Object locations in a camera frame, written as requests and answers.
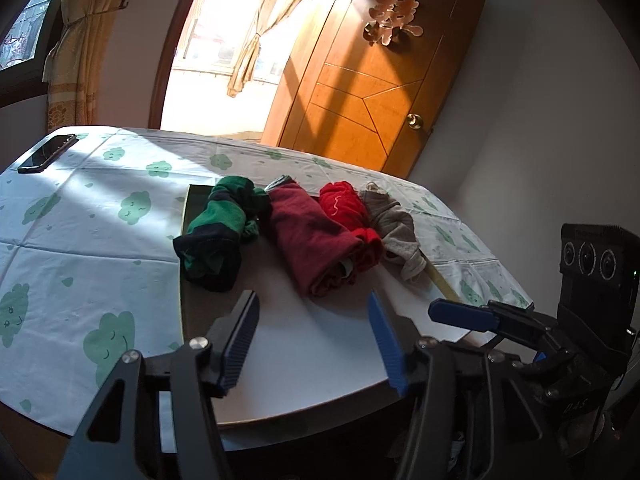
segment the maroon cloth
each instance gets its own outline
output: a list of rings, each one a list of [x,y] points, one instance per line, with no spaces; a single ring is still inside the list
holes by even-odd
[[[353,256],[362,241],[324,214],[297,183],[270,190],[268,231],[289,265],[302,294],[324,296],[345,281],[340,261]]]
[[[384,253],[382,240],[369,225],[369,213],[360,197],[348,182],[326,184],[320,190],[320,207],[326,215],[345,226],[352,235],[363,241],[354,258],[358,272],[378,264]]]

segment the screw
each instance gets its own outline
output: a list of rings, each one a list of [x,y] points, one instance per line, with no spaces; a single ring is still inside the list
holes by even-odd
[[[209,341],[206,337],[199,335],[198,337],[194,337],[191,341],[189,341],[189,346],[194,350],[201,350],[206,348],[209,344]]]
[[[124,354],[122,354],[121,359],[124,364],[128,365],[133,361],[137,361],[139,357],[140,354],[136,350],[129,350],[128,352],[124,352]]]
[[[501,363],[504,361],[504,354],[499,350],[489,350],[487,357],[492,363]]]
[[[423,350],[425,348],[435,348],[439,341],[434,337],[421,337],[418,339],[418,346]]]

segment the folded cloth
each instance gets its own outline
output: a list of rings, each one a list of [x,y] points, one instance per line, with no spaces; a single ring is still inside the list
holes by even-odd
[[[369,212],[371,225],[382,238],[385,259],[402,265],[400,276],[403,280],[411,280],[420,274],[427,260],[415,238],[412,216],[374,182],[369,182],[359,195]]]
[[[326,184],[320,190],[320,207],[331,219],[346,227],[352,235],[363,241],[362,248],[355,255],[357,272],[364,272],[378,264],[384,247],[375,230],[370,227],[367,208],[348,182]]]
[[[248,178],[221,178],[187,234],[174,238],[187,280],[215,292],[231,289],[240,270],[240,242],[258,235],[257,214],[269,203],[269,195]]]
[[[350,272],[349,260],[362,241],[327,217],[296,182],[271,189],[269,197],[268,231],[300,293],[324,296],[345,282],[353,283],[355,273]]]

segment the beige curtain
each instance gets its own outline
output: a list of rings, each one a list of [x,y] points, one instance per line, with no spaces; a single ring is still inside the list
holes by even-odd
[[[62,0],[64,31],[45,63],[47,129],[93,124],[107,40],[121,0]]]
[[[244,84],[254,76],[255,62],[260,54],[260,37],[289,16],[302,0],[260,0],[255,19],[255,32],[249,35],[240,49],[240,54],[226,94],[235,97]]]

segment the black phone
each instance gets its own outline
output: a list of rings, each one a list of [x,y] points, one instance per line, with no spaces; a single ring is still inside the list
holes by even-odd
[[[78,142],[76,134],[51,137],[18,166],[18,173],[40,173],[76,142]]]

